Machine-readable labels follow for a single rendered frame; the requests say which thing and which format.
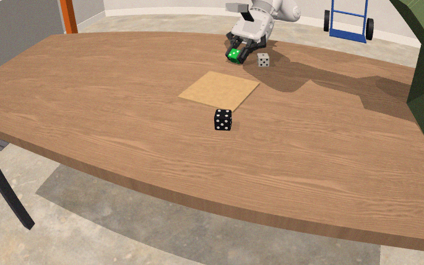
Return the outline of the green die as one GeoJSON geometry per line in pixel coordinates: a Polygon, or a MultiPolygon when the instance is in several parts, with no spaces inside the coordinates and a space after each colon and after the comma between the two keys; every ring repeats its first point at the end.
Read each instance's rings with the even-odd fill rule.
{"type": "Polygon", "coordinates": [[[240,62],[236,58],[240,51],[241,50],[237,50],[234,48],[231,49],[231,52],[228,54],[228,58],[230,59],[231,62],[240,64],[240,62]]]}

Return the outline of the black die with white pips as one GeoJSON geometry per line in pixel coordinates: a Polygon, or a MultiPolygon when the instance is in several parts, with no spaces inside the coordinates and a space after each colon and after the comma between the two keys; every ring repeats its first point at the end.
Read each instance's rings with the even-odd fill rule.
{"type": "Polygon", "coordinates": [[[231,129],[231,110],[216,110],[214,116],[215,130],[229,131],[231,129]]]}

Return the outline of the tan flat square mat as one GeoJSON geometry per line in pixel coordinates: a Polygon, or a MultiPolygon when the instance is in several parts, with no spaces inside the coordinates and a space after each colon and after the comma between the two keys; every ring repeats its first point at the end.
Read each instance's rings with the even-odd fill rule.
{"type": "Polygon", "coordinates": [[[260,82],[209,71],[178,98],[233,113],[260,82]]]}

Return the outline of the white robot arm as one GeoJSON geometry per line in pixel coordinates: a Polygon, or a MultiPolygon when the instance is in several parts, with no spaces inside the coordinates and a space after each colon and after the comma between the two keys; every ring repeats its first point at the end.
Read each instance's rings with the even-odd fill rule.
{"type": "MultiPolygon", "coordinates": [[[[301,12],[294,0],[251,0],[252,7],[260,7],[267,11],[274,20],[296,22],[301,12]]],[[[254,22],[248,10],[249,4],[225,3],[225,11],[241,13],[244,20],[254,22]]]]}

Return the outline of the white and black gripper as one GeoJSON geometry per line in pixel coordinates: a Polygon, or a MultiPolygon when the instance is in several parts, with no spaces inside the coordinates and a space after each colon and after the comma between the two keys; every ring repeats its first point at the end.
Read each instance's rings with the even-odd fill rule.
{"type": "MultiPolygon", "coordinates": [[[[254,22],[244,20],[243,16],[241,16],[231,32],[226,34],[231,44],[225,53],[227,58],[232,48],[237,49],[241,43],[246,44],[236,57],[240,64],[243,64],[248,55],[253,51],[266,47],[266,43],[274,27],[274,19],[264,9],[252,7],[249,12],[254,22]]],[[[228,60],[230,59],[228,58],[228,60]]]]}

